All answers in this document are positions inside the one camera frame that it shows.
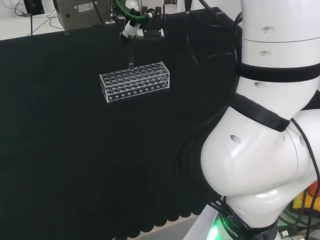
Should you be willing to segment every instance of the small hole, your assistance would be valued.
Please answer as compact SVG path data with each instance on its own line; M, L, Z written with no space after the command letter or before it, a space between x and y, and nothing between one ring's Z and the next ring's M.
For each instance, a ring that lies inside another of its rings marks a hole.
M235 143L237 144L240 144L241 143L241 140L239 137L235 136L235 135L230 135L230 138L232 141L234 141Z
M254 85L260 89L265 89L267 87L267 84L265 84L264 82L258 82L258 81L255 82Z
M305 142L305 140L304 140L304 138L302 136L299 137L299 142L300 142L302 147L306 146L306 142Z

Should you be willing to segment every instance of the test tube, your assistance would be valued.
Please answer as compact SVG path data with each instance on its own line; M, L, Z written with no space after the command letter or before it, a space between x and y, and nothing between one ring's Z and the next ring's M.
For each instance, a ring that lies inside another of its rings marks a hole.
M128 61L129 61L129 69L134 69L134 48L133 43L130 41L128 43Z

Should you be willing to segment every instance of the metal device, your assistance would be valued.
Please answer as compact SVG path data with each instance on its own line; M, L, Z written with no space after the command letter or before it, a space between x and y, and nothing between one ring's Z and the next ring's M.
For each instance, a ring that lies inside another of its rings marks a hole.
M66 30L105 24L111 19L108 0L55 0L60 24Z

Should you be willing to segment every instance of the white wall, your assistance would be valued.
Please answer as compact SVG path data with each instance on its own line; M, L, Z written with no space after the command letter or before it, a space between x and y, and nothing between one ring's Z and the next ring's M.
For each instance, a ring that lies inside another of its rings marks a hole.
M206 0L210 7L218 7L224 11L232 20L235 20L238 13L241 12L241 0ZM198 0L192 1L192 10L203 9ZM185 11L185 1L178 0L177 11Z

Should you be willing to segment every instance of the black rubber band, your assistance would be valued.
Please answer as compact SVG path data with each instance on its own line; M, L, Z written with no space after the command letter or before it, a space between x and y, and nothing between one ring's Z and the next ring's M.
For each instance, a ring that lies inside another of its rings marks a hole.
M230 107L247 118L278 132L283 132L290 124L290 120L280 117L238 93L234 94Z
M237 64L235 72L246 79L270 83L296 83L316 79L320 76L320 63L294 68L260 67Z

